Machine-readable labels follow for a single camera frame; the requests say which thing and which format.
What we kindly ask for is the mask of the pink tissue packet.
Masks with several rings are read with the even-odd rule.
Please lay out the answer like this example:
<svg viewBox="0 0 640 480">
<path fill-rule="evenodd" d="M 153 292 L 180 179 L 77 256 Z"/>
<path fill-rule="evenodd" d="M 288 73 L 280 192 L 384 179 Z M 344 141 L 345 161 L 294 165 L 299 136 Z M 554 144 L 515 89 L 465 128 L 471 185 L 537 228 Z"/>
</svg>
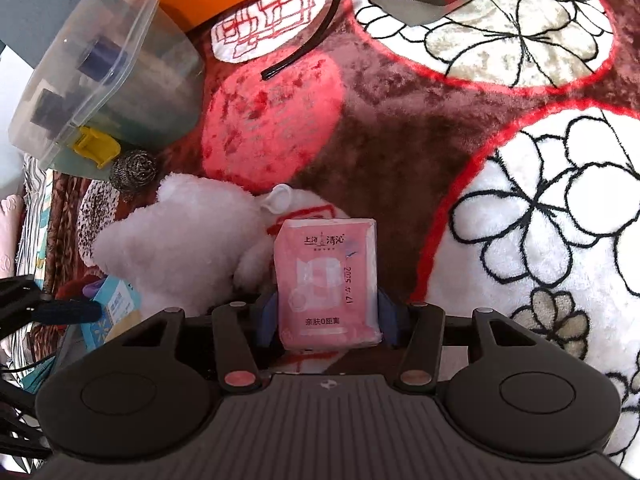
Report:
<svg viewBox="0 0 640 480">
<path fill-rule="evenodd" d="M 286 220 L 273 259 L 285 349 L 337 351 L 381 342 L 373 219 Z"/>
</svg>

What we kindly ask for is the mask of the blue tissue packet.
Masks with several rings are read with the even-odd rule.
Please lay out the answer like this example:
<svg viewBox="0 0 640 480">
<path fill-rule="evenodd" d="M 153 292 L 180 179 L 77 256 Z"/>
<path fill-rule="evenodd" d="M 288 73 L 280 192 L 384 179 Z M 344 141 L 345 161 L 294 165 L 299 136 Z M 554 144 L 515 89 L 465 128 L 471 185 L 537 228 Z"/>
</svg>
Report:
<svg viewBox="0 0 640 480">
<path fill-rule="evenodd" d="M 106 278 L 93 300 L 101 306 L 102 315 L 96 322 L 80 326 L 88 351 L 96 350 L 142 321 L 139 293 L 119 278 Z"/>
</svg>

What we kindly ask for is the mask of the white plush toy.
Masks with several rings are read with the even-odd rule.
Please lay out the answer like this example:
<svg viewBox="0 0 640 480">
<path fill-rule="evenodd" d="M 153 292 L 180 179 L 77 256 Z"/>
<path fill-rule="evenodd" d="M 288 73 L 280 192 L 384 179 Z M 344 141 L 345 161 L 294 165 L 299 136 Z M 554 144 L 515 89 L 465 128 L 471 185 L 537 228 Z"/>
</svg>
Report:
<svg viewBox="0 0 640 480">
<path fill-rule="evenodd" d="M 170 174 L 155 203 L 99 232 L 92 255 L 138 292 L 144 318 L 165 308 L 199 316 L 269 282 L 284 220 L 342 217 L 319 195 L 286 184 L 255 196 L 231 182 Z"/>
</svg>

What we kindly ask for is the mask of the steel wool scrubber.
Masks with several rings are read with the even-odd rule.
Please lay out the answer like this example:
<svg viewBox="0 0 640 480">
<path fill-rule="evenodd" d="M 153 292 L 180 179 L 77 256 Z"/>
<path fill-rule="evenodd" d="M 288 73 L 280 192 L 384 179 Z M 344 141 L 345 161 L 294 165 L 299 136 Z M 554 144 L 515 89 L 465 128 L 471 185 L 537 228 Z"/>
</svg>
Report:
<svg viewBox="0 0 640 480">
<path fill-rule="evenodd" d="M 145 150 L 131 150 L 114 160 L 108 180 L 121 193 L 135 193 L 152 183 L 156 174 L 154 155 Z"/>
</svg>

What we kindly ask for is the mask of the red floral plush blanket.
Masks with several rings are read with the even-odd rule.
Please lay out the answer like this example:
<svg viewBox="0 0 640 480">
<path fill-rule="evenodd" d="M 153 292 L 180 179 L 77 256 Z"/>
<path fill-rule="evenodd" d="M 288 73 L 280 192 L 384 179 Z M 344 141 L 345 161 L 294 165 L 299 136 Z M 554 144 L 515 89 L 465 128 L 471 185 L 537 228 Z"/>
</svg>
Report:
<svg viewBox="0 0 640 480">
<path fill-rule="evenodd" d="M 494 308 L 608 375 L 639 471 L 639 0 L 474 0 L 408 26 L 345 0 L 316 50 L 246 62 L 243 10 L 195 37 L 203 116 L 161 174 L 286 183 L 378 224 L 378 280 Z"/>
</svg>

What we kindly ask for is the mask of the brown patterned fabric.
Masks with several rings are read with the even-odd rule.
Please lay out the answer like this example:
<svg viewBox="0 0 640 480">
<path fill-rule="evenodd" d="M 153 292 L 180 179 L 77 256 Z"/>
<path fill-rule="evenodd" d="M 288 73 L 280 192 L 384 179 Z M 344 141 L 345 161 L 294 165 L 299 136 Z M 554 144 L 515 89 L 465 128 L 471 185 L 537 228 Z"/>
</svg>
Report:
<svg viewBox="0 0 640 480">
<path fill-rule="evenodd" d="M 120 193 L 104 181 L 43 170 L 29 155 L 23 169 L 25 210 L 15 273 L 31 275 L 52 296 L 100 276 L 92 243 L 115 220 Z"/>
</svg>

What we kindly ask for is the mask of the clear plastic storage container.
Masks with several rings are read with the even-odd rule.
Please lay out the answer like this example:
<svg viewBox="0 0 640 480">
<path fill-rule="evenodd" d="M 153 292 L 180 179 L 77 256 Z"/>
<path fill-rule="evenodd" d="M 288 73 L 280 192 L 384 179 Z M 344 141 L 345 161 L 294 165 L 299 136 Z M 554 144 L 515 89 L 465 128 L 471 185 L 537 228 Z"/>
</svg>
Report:
<svg viewBox="0 0 640 480">
<path fill-rule="evenodd" d="M 200 118 L 204 61 L 158 0 L 80 0 L 30 77 L 10 142 L 43 169 L 105 180 Z"/>
</svg>

